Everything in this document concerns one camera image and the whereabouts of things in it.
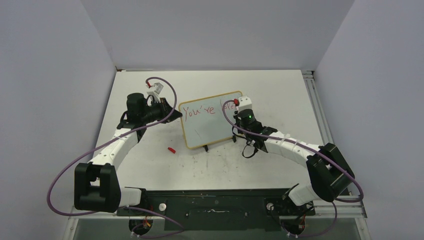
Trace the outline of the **yellow framed whiteboard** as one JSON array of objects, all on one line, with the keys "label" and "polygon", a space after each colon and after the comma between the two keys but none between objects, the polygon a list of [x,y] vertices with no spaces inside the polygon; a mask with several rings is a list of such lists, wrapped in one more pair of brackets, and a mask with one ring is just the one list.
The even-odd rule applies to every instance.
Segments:
[{"label": "yellow framed whiteboard", "polygon": [[242,95],[241,91],[233,91],[180,103],[178,111],[182,113],[181,126],[186,147],[195,149],[231,139],[232,125],[223,112],[234,122],[236,106],[226,101]]}]

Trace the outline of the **red marker cap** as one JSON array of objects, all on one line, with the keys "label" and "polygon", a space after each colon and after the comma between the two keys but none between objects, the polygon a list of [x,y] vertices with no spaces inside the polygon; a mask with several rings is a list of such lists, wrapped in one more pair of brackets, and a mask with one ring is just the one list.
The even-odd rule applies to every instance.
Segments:
[{"label": "red marker cap", "polygon": [[173,153],[173,154],[175,154],[176,153],[176,150],[175,149],[173,149],[172,147],[168,147],[167,148],[171,153]]}]

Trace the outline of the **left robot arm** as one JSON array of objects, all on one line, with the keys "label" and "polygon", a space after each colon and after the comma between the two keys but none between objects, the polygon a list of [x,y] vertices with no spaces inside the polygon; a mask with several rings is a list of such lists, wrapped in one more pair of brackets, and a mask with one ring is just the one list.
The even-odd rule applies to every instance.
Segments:
[{"label": "left robot arm", "polygon": [[141,141],[148,124],[170,123],[182,117],[182,113],[174,110],[164,97],[148,104],[142,93],[129,94],[126,107],[114,132],[114,141],[89,162],[79,163],[74,169],[74,206],[77,210],[113,213],[129,206],[138,216],[149,210],[149,201],[142,197],[142,189],[120,186],[117,169]]}]

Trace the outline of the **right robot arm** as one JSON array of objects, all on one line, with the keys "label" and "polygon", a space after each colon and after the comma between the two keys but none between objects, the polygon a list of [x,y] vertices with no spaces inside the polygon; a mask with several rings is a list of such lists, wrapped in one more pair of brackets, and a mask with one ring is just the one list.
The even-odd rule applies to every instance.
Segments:
[{"label": "right robot arm", "polygon": [[333,144],[310,144],[264,126],[256,120],[252,109],[234,114],[237,131],[244,134],[255,151],[289,159],[308,171],[310,182],[296,184],[283,195],[283,209],[296,214],[304,204],[323,200],[333,202],[354,181],[355,175],[340,150]]}]

